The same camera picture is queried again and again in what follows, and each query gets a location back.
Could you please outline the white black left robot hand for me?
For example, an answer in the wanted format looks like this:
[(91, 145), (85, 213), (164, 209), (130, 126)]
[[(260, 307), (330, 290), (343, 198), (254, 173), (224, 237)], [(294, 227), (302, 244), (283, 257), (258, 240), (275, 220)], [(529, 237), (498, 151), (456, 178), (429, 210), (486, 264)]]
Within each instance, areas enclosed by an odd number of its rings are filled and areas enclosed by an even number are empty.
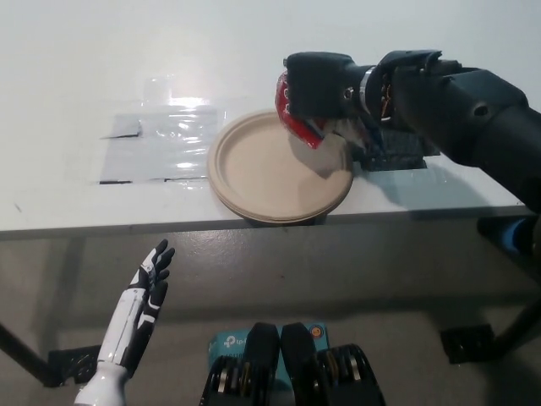
[(146, 350), (167, 295), (169, 271), (175, 249), (163, 239), (141, 262), (122, 292), (109, 322), (98, 355), (126, 369), (132, 376)]

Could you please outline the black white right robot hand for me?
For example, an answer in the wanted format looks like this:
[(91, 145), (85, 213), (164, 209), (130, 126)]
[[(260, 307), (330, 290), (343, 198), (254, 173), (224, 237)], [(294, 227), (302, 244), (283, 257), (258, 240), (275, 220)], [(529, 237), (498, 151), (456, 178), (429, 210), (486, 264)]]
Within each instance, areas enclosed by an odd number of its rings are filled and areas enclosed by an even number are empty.
[(285, 59), (284, 67), (294, 117), (344, 119), (363, 111), (360, 86), (369, 65), (335, 52), (298, 52)]

